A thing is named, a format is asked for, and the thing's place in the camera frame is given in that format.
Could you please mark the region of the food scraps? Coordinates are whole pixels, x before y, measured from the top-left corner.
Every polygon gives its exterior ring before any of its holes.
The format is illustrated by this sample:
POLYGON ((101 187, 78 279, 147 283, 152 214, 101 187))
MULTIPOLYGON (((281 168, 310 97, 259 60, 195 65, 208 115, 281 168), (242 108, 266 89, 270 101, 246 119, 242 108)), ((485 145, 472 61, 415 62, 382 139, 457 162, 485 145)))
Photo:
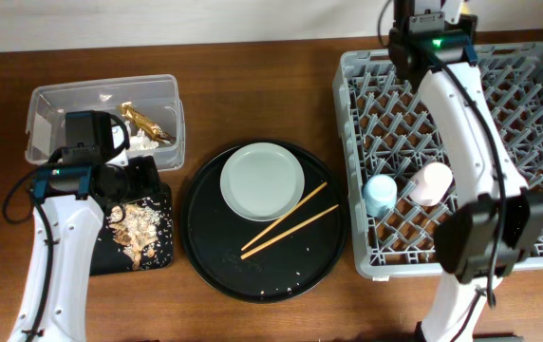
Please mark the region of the food scraps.
POLYGON ((158 226, 161 213, 137 204, 115 206, 108 227, 114 233, 114 241, 122 246, 122 252, 131 261, 131 269, 137 271, 142 260, 157 255, 158 226))

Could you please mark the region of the wooden chopstick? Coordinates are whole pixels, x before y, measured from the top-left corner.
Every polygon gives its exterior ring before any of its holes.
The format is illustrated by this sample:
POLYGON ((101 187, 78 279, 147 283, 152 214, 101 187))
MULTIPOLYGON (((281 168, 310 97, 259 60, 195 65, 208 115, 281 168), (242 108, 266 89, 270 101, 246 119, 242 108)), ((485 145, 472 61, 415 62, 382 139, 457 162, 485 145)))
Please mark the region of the wooden chopstick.
POLYGON ((286 238, 290 235, 292 235, 293 233, 296 233, 297 231, 299 231, 300 229, 308 226, 309 224, 313 223, 314 221, 316 221, 317 219, 320 219, 322 218, 323 216, 325 216, 326 214, 329 214, 331 213, 332 211, 336 210, 339 208, 339 204, 335 204, 331 207, 329 207, 327 210, 319 213, 319 214, 316 214, 315 216, 311 217, 311 218, 308 218, 306 219, 305 221, 297 224, 296 226, 290 228, 289 230, 283 232, 282 234, 274 237, 274 238, 271 238, 269 239, 268 241, 260 244, 259 246, 253 248, 252 250, 250 250, 249 252, 246 252, 244 254, 242 254, 240 256, 241 259, 247 259, 257 253, 259 253, 260 251, 272 246, 273 244, 275 244, 276 242, 280 241, 281 239, 283 238, 286 238))
POLYGON ((322 189, 324 189, 328 185, 327 182, 323 182, 320 184, 317 188, 312 190, 309 194, 304 196, 299 202, 296 203, 296 205, 291 208, 286 214, 281 216, 280 218, 277 218, 273 223, 271 223, 269 226, 267 226, 263 231, 261 231, 259 234, 257 234, 254 238, 252 238, 249 242, 247 242, 242 248, 241 251, 246 251, 247 248, 249 248, 251 245, 253 245, 256 241, 258 241, 260 238, 265 236, 272 228, 274 228, 276 225, 278 225, 282 220, 286 219, 291 213, 293 213, 296 209, 298 209, 301 205, 303 205, 305 202, 313 198, 316 194, 318 194, 322 189))

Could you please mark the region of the grey plate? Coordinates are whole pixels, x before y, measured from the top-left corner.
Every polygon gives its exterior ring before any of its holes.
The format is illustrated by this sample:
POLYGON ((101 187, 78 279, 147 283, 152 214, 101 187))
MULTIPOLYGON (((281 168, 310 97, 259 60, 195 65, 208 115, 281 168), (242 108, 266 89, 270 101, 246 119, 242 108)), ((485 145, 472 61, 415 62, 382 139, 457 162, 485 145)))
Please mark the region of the grey plate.
POLYGON ((288 148, 255 142, 231 154, 219 183, 222 198, 237 215, 270 221, 287 214, 302 198, 305 173, 288 148))

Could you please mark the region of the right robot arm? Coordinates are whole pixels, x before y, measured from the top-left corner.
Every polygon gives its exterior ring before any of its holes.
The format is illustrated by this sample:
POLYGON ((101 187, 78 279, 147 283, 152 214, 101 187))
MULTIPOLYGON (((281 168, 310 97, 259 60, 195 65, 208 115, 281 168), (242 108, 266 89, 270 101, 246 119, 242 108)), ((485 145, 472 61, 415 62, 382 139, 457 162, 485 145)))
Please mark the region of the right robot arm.
POLYGON ((388 53, 433 117, 453 170, 458 209, 434 230, 442 268, 419 341, 470 341, 497 285, 526 260, 543 228, 543 192, 530 189, 486 103, 460 1, 395 1, 388 53))

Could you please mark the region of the blue cup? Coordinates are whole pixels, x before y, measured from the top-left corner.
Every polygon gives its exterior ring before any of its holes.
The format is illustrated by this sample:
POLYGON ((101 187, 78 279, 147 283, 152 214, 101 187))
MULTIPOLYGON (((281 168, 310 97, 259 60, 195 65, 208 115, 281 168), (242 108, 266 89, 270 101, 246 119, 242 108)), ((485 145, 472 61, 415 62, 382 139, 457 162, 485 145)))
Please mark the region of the blue cup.
POLYGON ((398 187, 391 177, 382 174, 372 176, 363 188, 366 213, 373 218, 384 216, 395 206, 397 195, 398 187))

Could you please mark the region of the pink cup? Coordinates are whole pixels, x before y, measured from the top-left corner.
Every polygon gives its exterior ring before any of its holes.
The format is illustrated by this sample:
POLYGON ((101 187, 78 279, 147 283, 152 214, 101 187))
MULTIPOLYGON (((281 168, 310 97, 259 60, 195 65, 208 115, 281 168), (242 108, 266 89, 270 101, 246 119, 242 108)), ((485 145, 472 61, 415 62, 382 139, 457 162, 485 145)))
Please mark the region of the pink cup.
POLYGON ((410 179, 415 186, 409 194, 421 206, 435 206, 449 190, 453 182, 451 169, 441 162, 431 162, 410 179))

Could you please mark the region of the white tissue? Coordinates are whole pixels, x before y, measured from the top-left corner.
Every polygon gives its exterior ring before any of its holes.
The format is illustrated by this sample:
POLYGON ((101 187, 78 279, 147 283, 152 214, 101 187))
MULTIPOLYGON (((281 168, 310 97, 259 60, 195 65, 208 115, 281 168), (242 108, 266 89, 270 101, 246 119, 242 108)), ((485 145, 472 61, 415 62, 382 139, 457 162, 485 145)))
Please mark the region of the white tissue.
POLYGON ((149 138, 142 128, 134 132, 129 121, 124 122, 129 134, 129 151, 153 150, 159 147, 159 143, 149 138))

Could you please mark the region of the gold foil wrapper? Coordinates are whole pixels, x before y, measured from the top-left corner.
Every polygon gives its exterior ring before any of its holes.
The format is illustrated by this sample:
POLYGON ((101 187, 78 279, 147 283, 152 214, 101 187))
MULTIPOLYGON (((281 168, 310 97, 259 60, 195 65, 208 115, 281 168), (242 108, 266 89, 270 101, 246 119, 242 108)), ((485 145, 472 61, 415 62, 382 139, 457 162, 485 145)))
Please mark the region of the gold foil wrapper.
POLYGON ((141 114, 137 109, 135 109, 131 102, 126 102, 120 105, 120 112, 125 119, 130 123, 136 126, 139 129, 142 129, 143 132, 153 141, 159 143, 169 143, 174 144, 176 138, 165 132, 161 126, 147 116, 141 114))

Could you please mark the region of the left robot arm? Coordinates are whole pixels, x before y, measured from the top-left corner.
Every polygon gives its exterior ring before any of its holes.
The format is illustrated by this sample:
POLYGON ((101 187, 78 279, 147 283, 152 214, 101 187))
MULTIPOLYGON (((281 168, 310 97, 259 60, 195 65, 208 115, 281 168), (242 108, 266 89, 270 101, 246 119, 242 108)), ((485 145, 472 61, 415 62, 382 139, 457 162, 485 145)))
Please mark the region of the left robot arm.
POLYGON ((127 126, 102 111, 66 114, 66 144, 27 173, 34 242, 12 341, 83 341, 92 254, 114 207, 167 191, 151 157, 127 158, 127 126))

